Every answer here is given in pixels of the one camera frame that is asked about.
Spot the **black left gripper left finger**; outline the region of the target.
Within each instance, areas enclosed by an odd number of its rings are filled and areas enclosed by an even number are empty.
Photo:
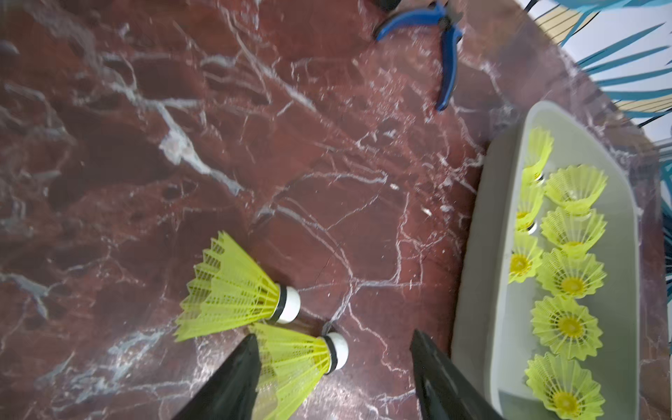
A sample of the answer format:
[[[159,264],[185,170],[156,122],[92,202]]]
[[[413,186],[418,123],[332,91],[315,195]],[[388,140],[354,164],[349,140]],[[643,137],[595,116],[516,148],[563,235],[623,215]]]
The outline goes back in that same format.
[[[261,370],[257,336],[249,334],[174,419],[251,419]]]

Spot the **grey-green plastic storage tray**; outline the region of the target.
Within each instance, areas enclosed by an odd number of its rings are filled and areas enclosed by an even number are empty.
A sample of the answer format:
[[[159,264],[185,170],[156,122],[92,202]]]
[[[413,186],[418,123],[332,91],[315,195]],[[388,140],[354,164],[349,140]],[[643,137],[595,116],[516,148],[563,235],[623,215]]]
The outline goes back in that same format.
[[[583,301],[598,320],[603,346],[583,367],[600,384],[604,418],[638,418],[640,239],[635,197],[626,174],[605,147],[551,101],[535,104],[521,122],[500,133],[486,153],[458,292],[451,358],[504,418],[552,418],[525,376],[529,360],[543,351],[530,321],[544,290],[533,279],[509,282],[524,159],[536,128],[554,138],[545,176],[576,164],[594,166],[607,175],[607,187],[595,203],[607,230],[593,247],[607,278]]]

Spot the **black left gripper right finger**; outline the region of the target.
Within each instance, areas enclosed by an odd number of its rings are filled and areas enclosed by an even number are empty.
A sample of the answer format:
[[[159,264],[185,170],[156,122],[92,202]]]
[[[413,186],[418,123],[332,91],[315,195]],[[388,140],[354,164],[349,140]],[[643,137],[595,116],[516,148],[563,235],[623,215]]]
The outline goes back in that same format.
[[[502,420],[428,334],[418,329],[413,332],[411,354],[423,420]]]

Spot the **yellow shuttlecock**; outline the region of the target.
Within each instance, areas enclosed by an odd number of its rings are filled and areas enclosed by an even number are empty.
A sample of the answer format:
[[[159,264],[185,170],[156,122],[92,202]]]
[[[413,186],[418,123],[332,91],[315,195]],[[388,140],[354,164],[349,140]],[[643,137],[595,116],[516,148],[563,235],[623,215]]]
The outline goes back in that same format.
[[[187,341],[245,327],[257,321],[289,324],[299,315],[301,297],[274,282],[238,243],[220,231],[203,250],[180,302],[175,341]]]
[[[582,257],[602,238],[607,229],[605,215],[595,209],[576,216],[562,208],[542,217],[541,233],[553,246],[569,257]]]
[[[556,248],[543,253],[537,282],[554,297],[582,299],[593,295],[607,278],[605,264],[596,255],[567,255]]]
[[[560,419],[597,419],[604,415],[601,385],[572,359],[545,353],[535,355],[525,369],[526,385],[544,408]]]
[[[546,296],[530,313],[532,333],[554,355],[584,362],[603,348],[598,319],[574,299]]]
[[[544,201],[544,188],[541,184],[523,185],[516,208],[516,231],[529,231]]]
[[[337,332],[313,337],[256,323],[250,333],[257,337],[262,363],[254,419],[290,418],[323,376],[348,361],[348,342]]]
[[[536,276],[543,253],[535,236],[515,232],[509,266],[509,283],[523,283],[527,278]]]
[[[607,186],[604,171],[587,164],[567,166],[551,174],[545,195],[570,215],[585,216]]]
[[[536,127],[530,131],[523,167],[523,181],[526,184],[535,183],[543,176],[544,168],[553,150],[554,141],[551,132],[547,129]]]

